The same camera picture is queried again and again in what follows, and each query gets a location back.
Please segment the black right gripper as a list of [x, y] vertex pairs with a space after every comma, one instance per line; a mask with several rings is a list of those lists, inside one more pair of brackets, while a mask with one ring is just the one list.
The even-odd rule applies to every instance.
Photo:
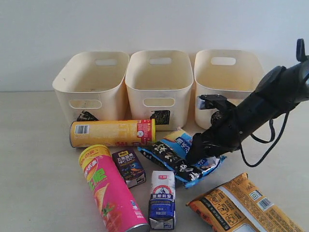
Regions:
[[220, 156], [239, 150], [241, 107], [237, 106], [209, 127], [203, 133], [193, 136], [191, 147], [185, 157], [189, 164], [195, 164], [204, 157]]

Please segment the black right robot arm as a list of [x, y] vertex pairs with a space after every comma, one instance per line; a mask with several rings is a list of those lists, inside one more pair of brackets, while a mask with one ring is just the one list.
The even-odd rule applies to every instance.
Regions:
[[220, 117], [203, 133], [196, 133], [185, 159], [194, 164], [202, 158], [239, 150], [241, 142], [271, 119], [288, 113], [309, 99], [309, 60], [290, 68], [277, 66], [238, 106], [222, 95], [200, 95], [199, 109], [218, 109]]

